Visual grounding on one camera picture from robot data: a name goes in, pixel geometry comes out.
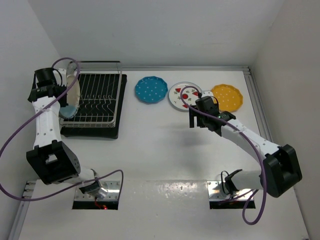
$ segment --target white wall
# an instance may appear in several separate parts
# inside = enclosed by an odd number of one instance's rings
[[[60,55],[126,65],[248,65],[284,0],[29,0]]]
[[[313,240],[320,239],[319,13],[319,0],[285,1],[253,67],[274,139],[297,151],[296,192]]]
[[[0,145],[32,116],[27,101],[33,71],[51,66],[59,55],[27,1],[0,1]],[[1,184],[21,196],[26,180],[35,178],[26,160],[32,149],[35,125],[31,124],[8,146],[0,159]],[[0,240],[8,238],[19,203],[0,192]]]

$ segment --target plate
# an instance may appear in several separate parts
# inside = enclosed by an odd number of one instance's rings
[[[157,76],[146,76],[135,85],[136,97],[146,104],[156,104],[165,98],[168,92],[167,83]]]
[[[211,89],[211,92],[218,99],[221,111],[235,112],[244,102],[241,92],[232,85],[216,85]]]
[[[182,82],[178,82],[175,85],[173,85],[169,91],[169,101],[170,103],[177,109],[183,112],[189,112],[188,106],[185,105],[182,100],[180,99],[180,92],[181,90],[186,87],[186,86],[193,86],[196,87],[199,92],[202,92],[201,88],[192,83],[192,82],[188,82],[188,81],[182,81]],[[196,104],[196,100],[198,99],[198,92],[193,89],[186,89],[184,90],[183,93],[183,99],[189,104],[189,105],[195,105]]]
[[[66,86],[69,87],[74,80],[75,80],[75,76],[69,75],[66,78]],[[78,111],[79,101],[80,101],[80,84],[79,84],[79,80],[77,80],[74,83],[74,85],[70,88],[70,90],[67,92],[66,103],[68,105],[60,108],[59,116],[63,119],[73,118]]]

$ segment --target dish rack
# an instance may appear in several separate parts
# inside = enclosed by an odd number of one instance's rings
[[[81,69],[78,78],[80,85],[78,111],[73,118],[60,119],[61,134],[64,134],[66,129],[73,129],[72,133],[83,133],[84,131],[79,130],[115,128],[117,123],[119,125],[119,121],[117,121],[117,118],[120,118],[118,111],[121,112],[119,103],[122,105],[123,101],[123,94],[121,97],[123,84],[121,63],[119,61],[80,61],[79,63]],[[69,74],[76,74],[74,63],[70,63],[67,68],[67,75]]]

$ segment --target yellow plate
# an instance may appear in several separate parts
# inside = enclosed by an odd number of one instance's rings
[[[240,91],[234,86],[220,84],[211,89],[213,96],[219,101],[219,109],[221,111],[235,112],[243,104],[244,97]]]

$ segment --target metal mounting plate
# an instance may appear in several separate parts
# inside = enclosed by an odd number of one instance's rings
[[[229,199],[229,195],[224,194],[224,192],[222,191],[222,184],[221,181],[207,181],[207,186],[208,186],[208,194],[209,194],[209,201],[210,202],[219,202],[219,201],[223,201],[223,200],[228,200]],[[238,191],[233,197],[245,194],[247,192],[249,192],[250,189],[246,188],[246,189],[242,189],[240,191]],[[237,201],[247,201],[248,198],[251,196],[251,192],[249,192],[248,194],[244,195],[243,197],[240,197],[237,199]]]
[[[120,181],[100,181],[101,186],[107,190],[107,195],[104,199],[100,201],[104,202],[114,202],[118,200]],[[89,194],[83,194],[79,187],[75,189],[74,201],[77,202],[94,202],[95,198]]]

